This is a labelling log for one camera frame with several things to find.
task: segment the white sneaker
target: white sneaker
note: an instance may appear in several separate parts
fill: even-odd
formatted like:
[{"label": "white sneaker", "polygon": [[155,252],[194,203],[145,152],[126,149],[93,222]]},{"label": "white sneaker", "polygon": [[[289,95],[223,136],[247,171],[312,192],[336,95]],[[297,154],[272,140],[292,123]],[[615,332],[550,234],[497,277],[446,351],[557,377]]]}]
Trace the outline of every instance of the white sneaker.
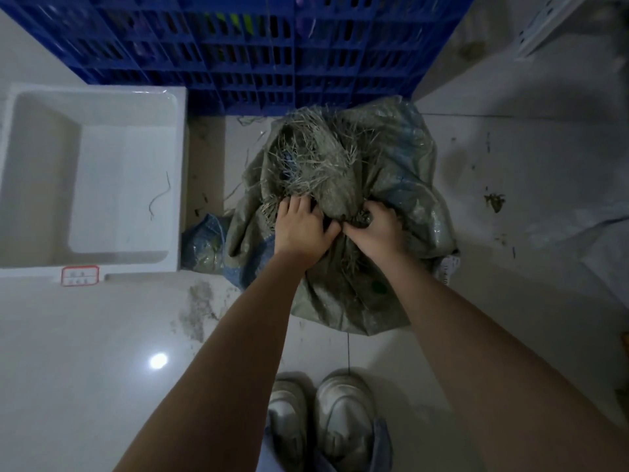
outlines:
[{"label": "white sneaker", "polygon": [[269,400],[273,442],[287,472],[300,472],[306,458],[308,407],[301,388],[291,381],[276,381]]},{"label": "white sneaker", "polygon": [[373,394],[357,376],[335,376],[314,400],[317,447],[338,472],[362,472],[373,449]]}]

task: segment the pants leg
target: pants leg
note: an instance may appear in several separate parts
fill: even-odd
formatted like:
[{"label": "pants leg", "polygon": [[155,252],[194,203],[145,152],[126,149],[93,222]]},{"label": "pants leg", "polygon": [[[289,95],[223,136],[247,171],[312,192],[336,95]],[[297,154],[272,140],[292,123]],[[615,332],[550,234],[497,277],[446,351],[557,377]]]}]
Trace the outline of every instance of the pants leg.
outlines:
[{"label": "pants leg", "polygon": [[[314,450],[315,472],[336,472],[336,469],[323,456],[319,449]],[[365,472],[390,472],[393,467],[393,446],[387,423],[381,417],[373,421],[373,452],[371,463]]]},{"label": "pants leg", "polygon": [[271,416],[267,415],[267,424],[264,427],[262,438],[262,448],[256,472],[284,472],[284,468],[277,460],[275,446],[273,445],[273,434],[271,433]]}]

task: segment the tile grout line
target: tile grout line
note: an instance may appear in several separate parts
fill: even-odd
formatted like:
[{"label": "tile grout line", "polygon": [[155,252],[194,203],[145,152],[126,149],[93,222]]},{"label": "tile grout line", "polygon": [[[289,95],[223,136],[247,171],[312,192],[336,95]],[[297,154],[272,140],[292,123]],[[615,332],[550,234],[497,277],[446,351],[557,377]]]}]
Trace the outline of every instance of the tile grout line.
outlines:
[{"label": "tile grout line", "polygon": [[347,375],[352,375],[352,371],[350,369],[350,333],[347,333]]}]

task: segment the white tile floor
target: white tile floor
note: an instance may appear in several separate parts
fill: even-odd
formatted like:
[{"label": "white tile floor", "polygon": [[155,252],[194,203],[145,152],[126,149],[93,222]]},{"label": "white tile floor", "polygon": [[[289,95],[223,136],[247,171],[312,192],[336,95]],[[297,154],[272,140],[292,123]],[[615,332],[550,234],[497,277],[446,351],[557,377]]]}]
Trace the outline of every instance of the white tile floor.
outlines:
[{"label": "white tile floor", "polygon": [[[469,17],[463,27],[481,27],[476,35],[486,36],[489,56],[471,67],[446,50],[418,91],[438,145],[435,184],[462,252],[452,286],[623,424],[613,390],[628,377],[618,333],[629,329],[629,315],[580,265],[579,246],[534,250],[524,230],[554,212],[626,192],[624,90],[603,38],[564,36],[534,62],[512,61],[503,41],[537,1],[476,6],[487,23]],[[490,8],[500,3],[511,21],[494,23]],[[0,54],[12,67],[22,63],[3,72],[3,83],[24,73],[47,81],[33,74],[42,70],[30,60]],[[58,62],[46,62],[54,68],[48,82],[73,82]],[[191,121],[188,225],[235,205],[247,151],[252,159],[268,127],[269,120],[246,127],[237,118]],[[486,191],[506,196],[499,214],[485,205]],[[190,289],[203,282],[213,296],[198,301],[221,316],[237,293],[218,276],[119,276],[87,289],[41,279],[0,283],[0,468],[113,468],[200,347],[178,316],[190,309]],[[206,320],[206,337],[215,325]],[[158,352],[169,363],[153,371],[148,360]],[[409,330],[367,338],[291,318],[281,373],[303,373],[316,386],[348,368],[365,376],[389,421],[394,470],[483,469]]]}]

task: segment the person's right hand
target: person's right hand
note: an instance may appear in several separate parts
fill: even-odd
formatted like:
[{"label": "person's right hand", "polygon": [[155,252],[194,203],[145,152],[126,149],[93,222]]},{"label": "person's right hand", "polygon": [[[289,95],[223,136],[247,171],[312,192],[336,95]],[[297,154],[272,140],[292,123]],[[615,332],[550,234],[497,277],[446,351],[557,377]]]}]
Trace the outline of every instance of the person's right hand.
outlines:
[{"label": "person's right hand", "polygon": [[368,200],[365,202],[365,208],[373,217],[369,226],[356,228],[344,222],[343,233],[380,266],[391,257],[404,253],[402,225],[397,221],[395,211],[380,202]]}]

